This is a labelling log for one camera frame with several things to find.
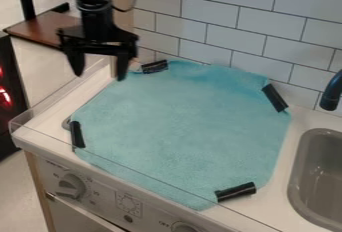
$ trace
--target blue towel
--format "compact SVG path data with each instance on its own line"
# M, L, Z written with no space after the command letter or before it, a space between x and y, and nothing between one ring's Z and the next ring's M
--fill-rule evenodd
M173 61L130 73L72 115L81 159L164 198L204 210L216 190L270 179L291 117L261 91L268 79Z

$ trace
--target toy kitchen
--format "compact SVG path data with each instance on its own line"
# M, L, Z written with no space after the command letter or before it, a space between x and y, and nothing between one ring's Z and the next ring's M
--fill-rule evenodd
M180 0L137 1L135 17L141 20L135 18L135 33L145 48L140 48L139 60L153 53L149 64L126 62L136 54L132 42L109 50L98 42L82 46L80 37L59 32L69 62L81 76L10 122L13 142L26 153L49 231L342 231L342 118L287 103L273 86L273 75L184 57L185 46L199 45L189 39L201 39L201 25L190 20L184 22L190 29L179 39L172 36L182 28L174 26L177 13L191 16L190 8L184 9L190 1L182 1L183 10L177 9ZM193 5L197 1L203 0L192 0ZM222 8L224 0L213 1L205 7ZM175 3L165 10L170 2ZM236 5L258 6L258 0L243 2ZM144 18L158 23L141 23ZM222 28L214 36L223 22L213 20L204 27L208 45L201 46L215 48L219 61L229 54L234 63L245 55L236 42L230 47L235 53L217 47L229 44L220 39L224 30L233 29ZM163 32L146 29L150 26ZM260 47L260 55L270 53L273 39L261 36L247 37L255 40L248 52L258 53ZM265 46L258 45L259 37ZM133 33L123 38L137 40ZM80 52L95 49L105 55L114 50L118 62L102 59L84 69ZM330 49L322 51L330 55ZM337 51L331 51L329 62ZM281 66L280 76L287 65ZM291 66L286 82L297 73L297 65ZM341 94L339 78L338 73L321 93L320 106L326 110L336 109L338 98L332 96Z

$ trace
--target sink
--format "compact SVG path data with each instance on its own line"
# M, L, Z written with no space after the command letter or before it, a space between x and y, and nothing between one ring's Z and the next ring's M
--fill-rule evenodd
M313 129L303 134L287 193L303 218L342 232L342 133Z

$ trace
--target knob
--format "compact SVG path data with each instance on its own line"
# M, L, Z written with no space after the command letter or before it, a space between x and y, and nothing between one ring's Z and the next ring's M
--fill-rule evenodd
M72 199L81 198L87 190L84 182L74 174L65 175L58 183L58 190L56 194Z
M182 222L174 224L172 231L173 232L200 232L197 228L194 228Z

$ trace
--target white countertop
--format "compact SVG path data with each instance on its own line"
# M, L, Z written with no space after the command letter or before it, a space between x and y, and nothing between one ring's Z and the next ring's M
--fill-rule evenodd
M106 68L98 71L86 83L26 123L26 128L22 127L20 130L17 130L14 133L15 138L20 139L19 142L16 141L17 145L44 156L49 153L50 156L53 155L56 158L65 159L86 169L99 172L97 168L80 160L72 152L70 134L62 129L61 123L112 81L108 71ZM268 229L260 225L260 228L256 228L254 231L328 231L306 221L297 214L287 199L287 186L302 134L313 128L342 131L342 118L296 106L291 106L290 111L292 122L270 182L252 197L232 200L223 206L275 228ZM235 220L236 223L239 223L239 229L242 231L244 231L244 226L249 228L255 226L253 221L247 220L240 215L239 218L236 218L236 214L235 217L233 212L225 210L222 206L213 207L201 214L227 226L231 226L232 220Z

